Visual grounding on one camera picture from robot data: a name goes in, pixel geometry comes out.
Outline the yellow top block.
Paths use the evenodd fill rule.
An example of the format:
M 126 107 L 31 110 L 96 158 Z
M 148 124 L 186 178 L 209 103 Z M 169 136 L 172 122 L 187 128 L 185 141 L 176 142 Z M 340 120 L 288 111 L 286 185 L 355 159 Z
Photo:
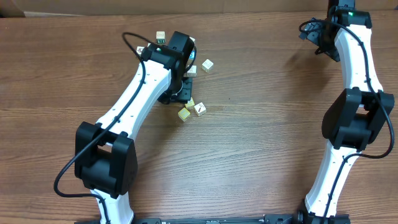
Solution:
M 186 108 L 182 108 L 179 112 L 178 112 L 178 117 L 183 121 L 186 122 L 186 120 L 191 116 L 191 112 L 186 109 Z

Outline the white block number 3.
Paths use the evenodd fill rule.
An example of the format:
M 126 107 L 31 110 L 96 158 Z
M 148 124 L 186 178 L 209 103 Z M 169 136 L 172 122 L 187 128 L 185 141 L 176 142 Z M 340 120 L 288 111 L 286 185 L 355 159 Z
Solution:
M 197 66 L 193 65 L 188 72 L 186 73 L 186 77 L 196 77 L 197 76 Z

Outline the yellow G block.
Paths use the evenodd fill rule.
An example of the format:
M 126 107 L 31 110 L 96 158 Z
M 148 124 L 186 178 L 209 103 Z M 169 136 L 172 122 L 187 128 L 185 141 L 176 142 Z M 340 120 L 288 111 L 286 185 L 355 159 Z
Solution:
M 190 100 L 185 104 L 185 107 L 188 110 L 194 109 L 194 106 L 195 106 L 195 102 L 194 102 L 193 98 L 190 98 Z

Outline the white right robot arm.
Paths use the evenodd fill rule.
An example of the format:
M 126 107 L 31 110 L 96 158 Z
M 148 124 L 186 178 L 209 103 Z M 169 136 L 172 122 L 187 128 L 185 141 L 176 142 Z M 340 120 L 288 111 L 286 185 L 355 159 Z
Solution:
M 349 172 L 359 157 L 382 159 L 394 147 L 389 117 L 394 95 L 384 92 L 371 52 L 371 16 L 349 4 L 333 4 L 324 20 L 300 25 L 300 38 L 317 45 L 316 54 L 340 62 L 344 90 L 323 117 L 325 153 L 296 223 L 348 223 L 337 215 L 337 203 Z

